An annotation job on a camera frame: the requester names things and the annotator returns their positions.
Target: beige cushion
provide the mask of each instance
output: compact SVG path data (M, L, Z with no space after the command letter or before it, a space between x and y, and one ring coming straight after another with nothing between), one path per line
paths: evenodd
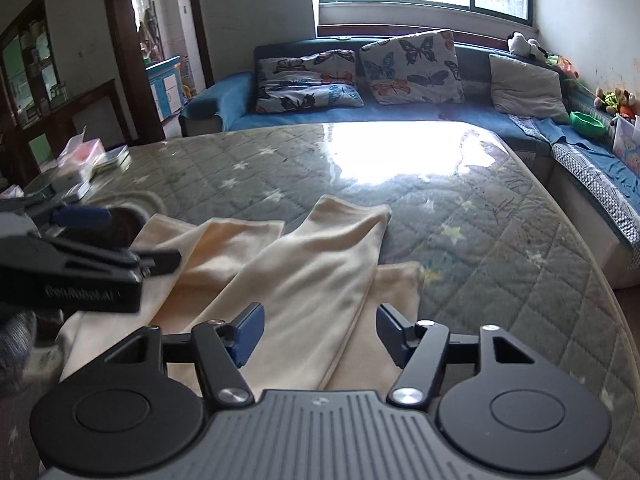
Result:
M503 114L569 124L557 72L506 56L489 55L491 99Z

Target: window frame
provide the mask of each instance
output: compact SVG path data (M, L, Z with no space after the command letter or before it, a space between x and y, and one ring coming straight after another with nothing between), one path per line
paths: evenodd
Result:
M461 6L458 4L446 4L443 2L431 2L428 0L320 0L321 4L332 4L336 2L369 2L369 3L399 3L399 4L417 4L430 7L445 7L447 9L466 10L468 12L476 12L478 14L484 14L485 16L492 16L494 18L500 18L509 22L519 23L521 25L533 24L533 0L527 0L527 17L520 18L518 16L511 16L503 12L497 12L496 10L484 9L483 7L476 7L476 0L469 0L469 6Z

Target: pillow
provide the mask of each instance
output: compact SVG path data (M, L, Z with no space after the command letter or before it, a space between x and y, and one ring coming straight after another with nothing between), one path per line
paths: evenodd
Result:
M258 62L258 113L300 112L331 106L364 106L355 88L353 50Z
M553 119L569 124L562 103L560 76L547 68L511 57L489 54L491 99L503 114Z
M465 102L450 30L369 43L360 58L381 105Z

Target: wooden cabinet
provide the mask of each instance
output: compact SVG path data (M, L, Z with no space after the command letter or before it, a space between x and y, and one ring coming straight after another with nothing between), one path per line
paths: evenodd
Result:
M176 56L146 69L151 93L156 102L156 111L161 121L178 112L186 104L179 68L180 56Z

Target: quilted tablecloth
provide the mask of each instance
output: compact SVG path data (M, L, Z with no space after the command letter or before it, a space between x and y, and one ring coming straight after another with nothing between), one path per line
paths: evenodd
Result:
M452 332L498 324L600 397L612 430L603 478L640 478L638 351L584 241L524 164L465 123L261 128L130 149L101 191L150 190L168 214L281 219L323 194L388 203L380 263L424 266L420 316Z

